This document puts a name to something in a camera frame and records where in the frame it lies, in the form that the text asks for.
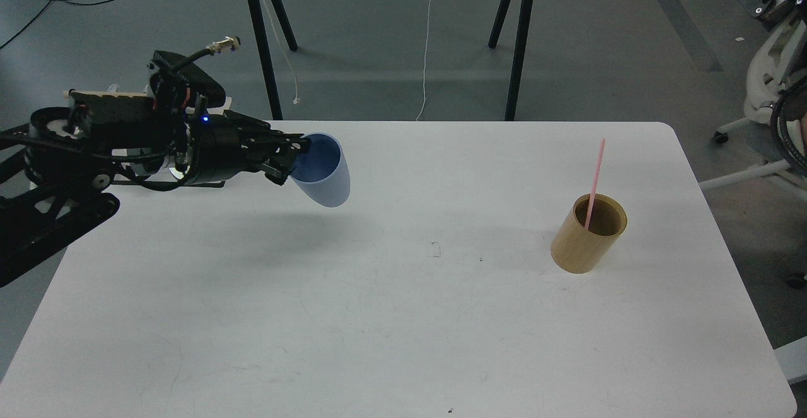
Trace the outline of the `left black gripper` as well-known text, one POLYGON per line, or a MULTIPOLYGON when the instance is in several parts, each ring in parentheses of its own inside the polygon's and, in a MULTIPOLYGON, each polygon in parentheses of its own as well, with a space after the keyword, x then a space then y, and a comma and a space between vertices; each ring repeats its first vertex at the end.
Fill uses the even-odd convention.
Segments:
POLYGON ((273 130, 270 123, 231 110, 203 113, 190 123, 187 183, 225 182, 239 173, 259 173, 282 186, 311 139, 273 130))

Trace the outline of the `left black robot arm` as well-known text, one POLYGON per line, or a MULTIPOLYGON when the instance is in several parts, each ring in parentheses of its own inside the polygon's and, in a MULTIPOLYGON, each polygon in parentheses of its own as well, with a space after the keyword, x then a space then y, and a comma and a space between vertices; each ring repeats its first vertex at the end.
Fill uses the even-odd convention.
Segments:
POLYGON ((164 96, 72 91, 69 99, 2 131, 2 148, 16 148, 2 182, 23 175, 32 184, 2 198, 3 286, 113 217, 118 177, 160 193, 239 173, 283 185, 313 148, 259 119, 210 113, 208 96, 188 85, 164 96))

